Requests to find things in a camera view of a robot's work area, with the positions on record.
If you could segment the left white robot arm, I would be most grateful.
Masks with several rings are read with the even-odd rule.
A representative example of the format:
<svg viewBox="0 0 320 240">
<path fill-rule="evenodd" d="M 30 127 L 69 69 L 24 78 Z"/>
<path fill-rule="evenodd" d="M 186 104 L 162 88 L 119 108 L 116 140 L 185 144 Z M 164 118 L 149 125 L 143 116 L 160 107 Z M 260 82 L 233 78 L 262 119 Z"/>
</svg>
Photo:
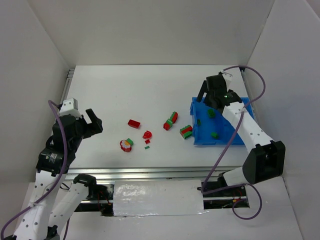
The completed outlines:
<svg viewBox="0 0 320 240">
<path fill-rule="evenodd" d="M 55 113 L 52 135 L 38 156 L 36 176 L 28 207 L 19 215 L 22 220 L 11 240 L 58 240 L 80 202 L 91 197 L 97 189 L 94 176 L 78 174 L 66 196 L 55 204 L 60 186 L 64 182 L 71 163 L 82 140 L 103 131 L 102 120 L 92 109 L 86 113 L 91 120 L 87 123 L 76 108 L 60 109 Z"/>
</svg>

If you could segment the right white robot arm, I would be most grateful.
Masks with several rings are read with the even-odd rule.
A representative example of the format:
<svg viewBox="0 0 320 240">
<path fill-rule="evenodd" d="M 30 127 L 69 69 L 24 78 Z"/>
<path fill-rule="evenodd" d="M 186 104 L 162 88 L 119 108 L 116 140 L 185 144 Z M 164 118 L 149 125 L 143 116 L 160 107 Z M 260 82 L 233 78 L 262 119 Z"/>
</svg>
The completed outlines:
<svg viewBox="0 0 320 240">
<path fill-rule="evenodd" d="M 284 143 L 274 141 L 261 129 L 238 94 L 228 89 L 222 73 L 208 76 L 203 81 L 196 100 L 219 111 L 234 128 L 228 146 L 239 135 L 248 151 L 243 166 L 219 175 L 217 184 L 220 188 L 254 185 L 283 174 L 286 153 Z"/>
</svg>

